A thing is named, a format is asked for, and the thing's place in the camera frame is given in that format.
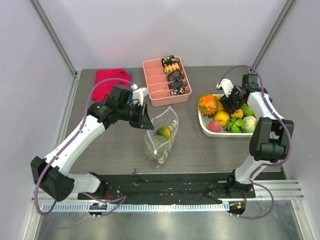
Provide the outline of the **green bell pepper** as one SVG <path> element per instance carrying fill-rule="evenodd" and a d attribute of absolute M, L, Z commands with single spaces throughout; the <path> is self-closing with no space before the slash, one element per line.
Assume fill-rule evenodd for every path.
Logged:
<path fill-rule="evenodd" d="M 245 129 L 245 122 L 242 118 L 232 117 L 226 124 L 226 129 L 231 133 L 242 133 Z"/>

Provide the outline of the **clear polka dot zip bag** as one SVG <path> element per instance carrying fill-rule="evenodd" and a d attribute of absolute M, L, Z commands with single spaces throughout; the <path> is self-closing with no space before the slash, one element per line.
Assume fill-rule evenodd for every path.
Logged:
<path fill-rule="evenodd" d="M 166 163 L 178 132 L 179 118 L 169 106 L 151 120 L 154 130 L 147 130 L 144 136 L 144 156 L 155 168 Z"/>

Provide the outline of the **green netted melon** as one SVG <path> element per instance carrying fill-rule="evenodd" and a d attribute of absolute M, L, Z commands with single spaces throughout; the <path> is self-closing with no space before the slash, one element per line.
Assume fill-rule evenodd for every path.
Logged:
<path fill-rule="evenodd" d="M 149 144 L 148 149 L 152 155 L 160 155 L 165 150 L 166 143 L 166 138 L 160 135 L 154 135 L 151 137 L 151 142 Z"/>

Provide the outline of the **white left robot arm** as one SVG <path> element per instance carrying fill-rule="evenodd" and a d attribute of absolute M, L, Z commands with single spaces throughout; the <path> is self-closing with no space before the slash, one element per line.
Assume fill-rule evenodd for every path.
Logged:
<path fill-rule="evenodd" d="M 70 170 L 90 143 L 117 121 L 126 121 L 133 128 L 153 130 L 144 97 L 146 87 L 131 88 L 115 85 L 104 103 L 95 102 L 73 132 L 44 158 L 31 161 L 35 184 L 55 201 L 61 202 L 71 194 L 89 193 L 100 200 L 107 192 L 101 177 L 95 173 L 71 174 Z"/>

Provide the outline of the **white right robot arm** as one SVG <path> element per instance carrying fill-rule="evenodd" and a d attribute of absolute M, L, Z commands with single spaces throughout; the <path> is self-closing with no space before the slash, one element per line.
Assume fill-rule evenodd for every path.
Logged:
<path fill-rule="evenodd" d="M 294 123 L 282 117 L 272 105 L 259 74 L 245 74 L 242 85 L 223 78 L 216 85 L 224 95 L 220 102 L 230 113 L 243 104 L 252 108 L 257 125 L 249 142 L 249 156 L 226 181 L 226 193 L 233 198 L 249 192 L 254 179 L 266 167 L 278 167 L 290 156 Z"/>

